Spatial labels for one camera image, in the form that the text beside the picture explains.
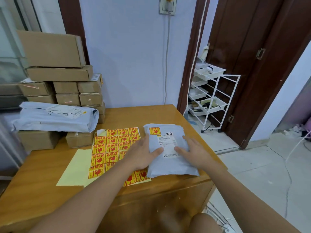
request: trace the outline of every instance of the right hand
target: right hand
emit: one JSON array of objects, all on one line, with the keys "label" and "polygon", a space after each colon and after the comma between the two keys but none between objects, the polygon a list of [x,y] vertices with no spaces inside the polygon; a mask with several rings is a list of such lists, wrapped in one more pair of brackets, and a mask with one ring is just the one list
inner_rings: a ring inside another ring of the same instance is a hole
[{"label": "right hand", "polygon": [[189,152],[185,149],[175,146],[174,150],[182,155],[193,166],[200,169],[205,169],[207,165],[214,163],[211,155],[204,149],[204,147],[194,138],[183,136],[189,146]]}]

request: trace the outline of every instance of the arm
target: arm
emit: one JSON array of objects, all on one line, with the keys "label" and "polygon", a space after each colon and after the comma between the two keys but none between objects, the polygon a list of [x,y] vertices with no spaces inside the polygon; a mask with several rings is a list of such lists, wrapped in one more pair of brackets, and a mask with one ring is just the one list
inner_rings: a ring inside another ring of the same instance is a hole
[{"label": "arm", "polygon": [[149,153],[148,134],[130,147],[125,157],[60,208],[39,222],[30,233],[95,232],[130,174],[147,167],[163,152]]},{"label": "arm", "polygon": [[211,177],[243,232],[300,233],[213,160],[198,141],[189,137],[184,139],[189,145],[190,152],[179,147],[175,147],[175,150]]}]

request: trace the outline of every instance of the brown door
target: brown door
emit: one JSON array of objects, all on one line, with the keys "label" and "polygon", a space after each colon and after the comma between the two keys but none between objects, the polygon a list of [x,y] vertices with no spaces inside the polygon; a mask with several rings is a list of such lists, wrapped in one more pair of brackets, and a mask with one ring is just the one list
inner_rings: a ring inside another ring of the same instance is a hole
[{"label": "brown door", "polygon": [[[237,133],[230,132],[228,118],[244,90],[248,76],[258,60],[257,53],[263,47],[284,0],[219,0],[209,38],[210,49],[206,61],[227,69],[225,74],[241,75],[239,84],[224,120],[222,131],[241,145]],[[221,80],[219,88],[231,94],[234,83]],[[228,102],[228,98],[216,95]],[[215,113],[222,117],[222,112]],[[218,126],[212,117],[209,119]]]}]

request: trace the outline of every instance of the door hinge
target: door hinge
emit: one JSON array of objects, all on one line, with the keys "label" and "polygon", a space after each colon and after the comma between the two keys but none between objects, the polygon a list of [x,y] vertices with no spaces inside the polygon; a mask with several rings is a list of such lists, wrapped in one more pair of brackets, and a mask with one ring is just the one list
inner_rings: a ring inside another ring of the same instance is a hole
[{"label": "door hinge", "polygon": [[229,123],[232,123],[233,119],[234,119],[234,116],[231,115],[231,116],[228,118],[228,122],[229,122]]},{"label": "door hinge", "polygon": [[262,56],[264,55],[266,49],[265,48],[261,48],[260,50],[257,51],[257,55],[256,55],[256,59],[261,60]]}]

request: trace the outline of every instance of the wall outlet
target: wall outlet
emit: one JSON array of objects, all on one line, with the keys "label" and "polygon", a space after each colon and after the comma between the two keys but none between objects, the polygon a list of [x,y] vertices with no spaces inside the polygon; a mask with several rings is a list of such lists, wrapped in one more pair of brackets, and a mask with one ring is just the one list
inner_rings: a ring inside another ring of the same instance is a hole
[{"label": "wall outlet", "polygon": [[160,11],[162,15],[175,15],[177,0],[172,0],[171,2],[166,0],[160,0]]}]

